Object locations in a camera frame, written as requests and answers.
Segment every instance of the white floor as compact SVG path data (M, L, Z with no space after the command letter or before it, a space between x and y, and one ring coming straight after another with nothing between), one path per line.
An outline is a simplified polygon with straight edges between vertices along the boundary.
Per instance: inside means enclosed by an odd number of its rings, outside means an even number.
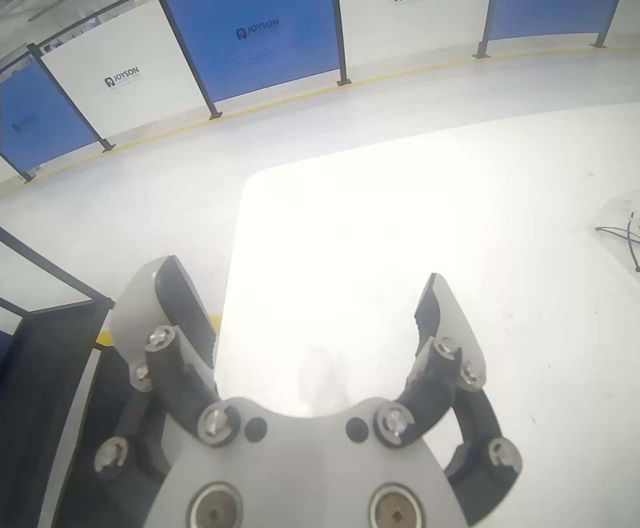
M639 100L637 51L433 70L213 122L101 157L1 197L0 225L114 299L142 264L174 253L209 313L218 314L242 187L259 170L471 123ZM28 310L83 298L4 246L0 262L2 296ZM12 331L16 324L12 314L0 313L0 329Z

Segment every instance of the yellow tape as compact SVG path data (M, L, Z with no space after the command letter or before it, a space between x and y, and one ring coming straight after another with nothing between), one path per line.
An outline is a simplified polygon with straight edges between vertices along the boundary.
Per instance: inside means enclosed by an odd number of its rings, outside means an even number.
M218 335L220 335L220 326L222 325L222 314L216 316L209 316L211 320L211 325L213 329L216 331ZM113 346L113 339L111 338L111 334L107 330L103 330L98 334L98 339L95 340L96 343L103 346Z
M498 56L492 56L492 57L487 57L485 59L467 59L467 60L463 60L463 61L457 61L457 62L452 62L452 63L446 63L446 64L437 64L437 65L433 65L433 66L425 66L422 68L416 68L413 70L406 70L404 72L398 72L395 74L387 74L387 75L382 75L379 77L372 77L371 79L364 79L363 81L354 81L351 84L345 84L344 86L331 86L329 88L324 88L323 90L317 90L315 92L310 92L310 93L306 93L304 95L297 95L295 97L288 97L286 99L282 99L280 101L275 101L275 102L270 102L267 104L263 104L260 106L256 106L254 108L250 108L247 110L242 110L242 111L238 111L235 113L230 113L230 114L224 114L222 115L222 117L219 117L217 119L213 119L213 120L208 120L208 121L203 121L200 123L195 123L193 125L188 125L186 127L181 127L178 128L176 130L172 130L169 132L164 132L162 134L158 134L156 136L151 136L149 138L144 138L142 140L138 140L138 141L133 141L132 143L128 143L126 145L121 145L121 146L116 146L115 148L113 148L112 150L110 150L109 152L102 152L100 154L96 154L95 156L91 156L88 157L86 159L77 161L75 163L72 163L70 165L67 165L63 168L57 169L47 175L43 175L43 176L38 176L37 178L35 178L31 183L38 183L38 182L42 182L47 178L50 178L51 176L55 175L55 174L59 174L65 170L68 170L70 168L76 167L78 165L81 165L83 163L87 163L88 161L94 160L100 156L111 156L113 155L115 152L120 152L122 150L125 150L127 148L131 148L131 147L135 147L137 145L142 145L144 143L148 143L150 141L154 141L154 140L158 140L160 138L165 138L167 136L171 136L172 134L177 134L179 132L185 132L187 130L193 130L195 128L198 127L202 127L204 125L208 125L211 123L217 123L219 121L224 121L226 119L231 119L233 117L238 117L241 115L247 115L253 112L258 112L260 110L265 110L267 108L273 108L274 106L279 106L281 104L286 104L288 102L294 102L294 101L298 101L301 99L308 99L309 97L315 97L316 95L322 95L324 93L330 93L330 92L335 92L336 90L346 90L348 88L352 88L355 86L362 86L364 84L370 84L370 83L377 83L379 81L386 81L388 79L395 79L397 77L403 77L403 76L407 76L407 75L414 75L414 74L418 74L418 73L423 73L423 72L429 72L432 70L442 70L444 68L453 68L453 67L457 67L457 66L465 66L465 65L470 65L470 64L480 64L483 62L488 62L488 61L502 61L502 60L510 60L510 59L522 59L522 58L526 58L526 57L535 57L535 56L539 56L539 55L567 55L567 54L574 54L574 53L601 53L604 51L640 51L640 46L624 46L624 47L606 47L606 48L594 48L594 47L587 47L587 48L576 48L576 49L558 49L558 50L547 50L547 51L530 51L530 52L523 52L523 53L513 53L513 54L508 54L508 55L498 55ZM0 197L2 196L6 196L9 195L19 189L23 189L24 185L17 187L15 189L11 189L10 191L7 191L3 194L0 195Z

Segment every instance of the black frame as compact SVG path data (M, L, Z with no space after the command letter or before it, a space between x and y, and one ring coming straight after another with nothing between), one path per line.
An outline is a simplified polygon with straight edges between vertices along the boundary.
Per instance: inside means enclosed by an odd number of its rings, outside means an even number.
M3 72L6 72L9 68L11 68L11 66L13 66L14 64L20 62L22 59L27 58L29 55L31 55L30 52L25 51L22 55L20 55L19 57L16 57L15 59L13 59L11 62L9 62L9 64L3 66L2 68L0 68L0 74Z
M43 269L48 274L53 275L58 280L61 280L65 284L71 286L71 288L78 290L80 293L86 295L90 299L105 304L105 306L107 306L109 309L112 309L115 306L115 302L112 299L109 299L107 296L102 295L99 291L94 290L92 287L86 285L81 280L76 279L73 275L67 273L64 269L59 268L50 260L45 259L42 255L32 250L25 243L19 241L16 237L14 237L12 234L10 234L5 229L2 229L1 227L0 243L3 243L9 249L18 253L21 257L24 257L28 261L38 266L40 269ZM11 304L13 307L18 308L19 312L27 314L30 313L27 310L14 305L13 303ZM12 311L14 314L20 315L19 312L16 312L14 310L10 311Z
M207 103L207 107L211 112L211 117L209 117L209 121L211 121L212 119L217 119L221 117L222 112L218 111L218 109L216 108L216 104L211 100L209 96L209 92L207 92L207 88L202 82L202 78L200 77L200 74L198 73L198 69L196 68L195 63L193 62L191 53L189 53L189 50L187 49L186 42L182 37L182 33L180 33L180 29L178 28L178 24L175 21L175 18L173 17L173 13L171 12L171 8L169 7L169 4L167 3L166 0L159 0L159 1L162 7L162 11L164 11L164 16L169 22L171 31L173 31L173 36L175 37L178 43L178 46L180 46L180 51L182 51L182 55L184 56L184 59L187 61L187 66L189 66L189 69L191 70L191 75L193 75L193 78L195 79L196 84L200 89L200 93L202 94L202 97L204 98L204 101Z
M47 74L47 77L49 78L49 80L58 89L58 91L60 92L60 95L62 95L62 97L65 98L65 100L69 103L69 106L71 106L74 112L76 112L76 115L80 118L80 120L84 123L84 125L89 129L89 131L95 136L95 139L98 140L98 142L104 147L103 152L108 152L113 147L115 147L115 145L110 144L109 141L107 141L100 134L98 134L98 132L91 126L91 123L87 120L87 118L84 117L83 113L80 112L80 109L76 106L73 100L68 96L67 92L65 92L64 88L62 88L58 80L53 76L49 68L47 68L46 64L42 61L42 51L40 51L40 48L35 44L27 44L27 49L29 50L33 58L36 60L40 68L42 68L42 71L44 71Z
M484 31L482 34L482 40L478 42L478 51L475 55L476 59L488 59L491 55L486 54L486 46L489 44L489 29L493 22L493 11L495 10L495 0L489 0L489 5L486 9L486 19L484 21Z
M340 11L340 0L333 0L333 20L335 22L335 39L338 43L338 61L340 63L340 80L338 86L351 84L347 77L347 62L344 57L344 33L342 32L342 12Z
M611 22L613 21L613 17L616 15L616 9L618 9L618 3L620 0L616 0L611 8L611 13L609 14L609 18L607 20L607 27L598 33L598 38L596 38L596 42L590 44L590 46L602 49L606 48L604 45L604 40L607 38L607 34L609 32L609 28L611 27Z

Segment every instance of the white panel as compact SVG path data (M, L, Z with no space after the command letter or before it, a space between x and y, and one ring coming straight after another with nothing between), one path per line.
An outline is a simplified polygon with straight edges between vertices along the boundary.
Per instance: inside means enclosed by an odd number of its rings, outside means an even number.
M43 60L103 137L205 105L157 0L101 24ZM117 79L122 72L133 74ZM107 85L108 77L114 86Z
M18 176L18 173L13 170L13 167L9 165L4 159L0 157L0 182L9 180L14 176Z
M640 34L640 0L620 0L608 36Z
M460 48L469 58L482 40L487 6L488 0L342 0L349 76L353 67L377 63L418 65L435 49Z

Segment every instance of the wire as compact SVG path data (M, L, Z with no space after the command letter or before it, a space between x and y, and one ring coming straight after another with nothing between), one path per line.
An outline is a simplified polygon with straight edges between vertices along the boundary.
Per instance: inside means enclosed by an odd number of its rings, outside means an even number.
M614 229L615 231L622 231L623 233L627 233L627 230L621 227L611 227L609 225L601 225L599 227L596 228L596 231L603 231L605 229ZM639 238L640 239L640 235L636 235L635 233L631 233L634 237Z
M634 247L631 243L631 222L633 222L634 214L631 213L629 217L629 223L627 224L627 241L629 243L629 251L631 252L631 258L634 260L634 264L636 265L636 273L640 273L640 266L638 266L638 259L636 258L636 254L634 253Z
M614 237L622 238L624 240L629 240L629 237L626 236L626 233L627 233L626 229L622 229L622 228L616 228L616 229L620 229L621 231L624 231L625 234L621 235L620 233L614 233L613 231L608 231L607 228L605 228L605 227L597 227L596 231L601 231L603 233L609 233L610 235L613 235ZM640 240L636 240L636 239L632 238L631 241L634 244L640 244Z

